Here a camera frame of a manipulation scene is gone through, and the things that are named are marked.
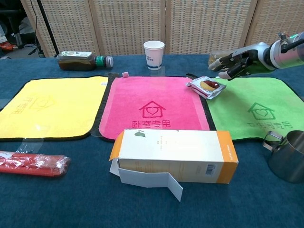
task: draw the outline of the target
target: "cable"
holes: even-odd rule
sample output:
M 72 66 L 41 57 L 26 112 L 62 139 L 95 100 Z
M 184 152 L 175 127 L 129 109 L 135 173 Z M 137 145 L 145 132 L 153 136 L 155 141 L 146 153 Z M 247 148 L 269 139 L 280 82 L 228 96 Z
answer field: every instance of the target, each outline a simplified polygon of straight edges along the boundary
M 35 25 L 35 44 L 36 44 L 36 50 L 37 50 L 37 52 L 38 52 L 38 54 L 39 54 L 38 44 L 37 44 L 37 38 L 36 38 L 36 32 L 37 32 L 37 14 L 36 14 L 36 12 L 35 12 L 35 9 L 34 9 L 32 0 L 30 0 L 30 4 L 31 4 L 31 6 L 32 6 L 32 9 L 33 9 L 33 11 L 34 11 L 35 18 L 36 18 L 36 22 L 35 22 L 35 24 L 36 24 L 36 25 Z
M 287 47 L 286 47 L 286 51 L 285 52 L 282 52 L 281 53 L 286 53 L 287 51 L 289 51 L 290 49 L 293 49 L 295 48 L 296 46 L 299 46 L 300 44 L 303 44 L 304 43 L 304 39 L 300 39 L 294 43 L 291 43 L 291 44 L 288 44 Z

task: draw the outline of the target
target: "green towel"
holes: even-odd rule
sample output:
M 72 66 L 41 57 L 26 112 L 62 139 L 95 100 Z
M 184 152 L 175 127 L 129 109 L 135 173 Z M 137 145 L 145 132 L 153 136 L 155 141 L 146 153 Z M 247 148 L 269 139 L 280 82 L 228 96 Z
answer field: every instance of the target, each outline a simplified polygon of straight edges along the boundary
M 230 131 L 232 139 L 304 130 L 304 102 L 283 81 L 267 77 L 217 81 L 227 87 L 208 100 L 208 106 L 216 129 Z

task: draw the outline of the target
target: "box flap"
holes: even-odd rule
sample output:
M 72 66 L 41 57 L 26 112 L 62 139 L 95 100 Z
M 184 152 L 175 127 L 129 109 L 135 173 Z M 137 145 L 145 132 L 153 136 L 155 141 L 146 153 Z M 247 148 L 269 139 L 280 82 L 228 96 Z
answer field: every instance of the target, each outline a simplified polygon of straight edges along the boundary
M 118 158 L 113 158 L 112 164 L 110 167 L 110 173 L 119 176 L 119 171 L 118 171 Z
M 119 136 L 117 136 L 115 142 L 114 142 L 114 146 L 110 155 L 110 160 L 112 160 L 113 158 L 118 158 L 119 156 L 119 152 L 120 152 L 120 148 L 122 146 L 122 141 L 123 141 L 123 136 L 124 136 L 124 131 L 121 132 L 119 134 Z
M 168 172 L 137 172 L 118 168 L 122 183 L 146 188 L 167 187 L 180 202 L 183 187 Z

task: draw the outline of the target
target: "barcode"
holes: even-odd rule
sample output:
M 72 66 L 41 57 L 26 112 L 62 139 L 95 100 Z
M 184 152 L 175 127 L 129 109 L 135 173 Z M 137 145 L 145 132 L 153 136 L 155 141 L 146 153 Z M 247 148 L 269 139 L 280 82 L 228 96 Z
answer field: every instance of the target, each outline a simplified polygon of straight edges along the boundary
M 212 174 L 214 173 L 215 167 L 216 167 L 216 165 L 214 165 L 214 164 L 212 164 L 212 165 L 209 164 L 209 165 L 207 166 L 206 174 L 205 174 L 205 175 L 212 176 Z

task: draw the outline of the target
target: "plastic wrap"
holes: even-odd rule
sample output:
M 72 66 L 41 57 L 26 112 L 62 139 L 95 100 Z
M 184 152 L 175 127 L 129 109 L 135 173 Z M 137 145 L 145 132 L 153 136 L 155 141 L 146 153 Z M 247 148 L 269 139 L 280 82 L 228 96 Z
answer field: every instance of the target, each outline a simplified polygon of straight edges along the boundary
M 38 153 L 42 145 L 43 138 L 34 141 L 32 139 L 23 139 L 16 153 Z
M 70 161 L 63 155 L 0 151 L 0 172 L 55 177 L 67 172 Z

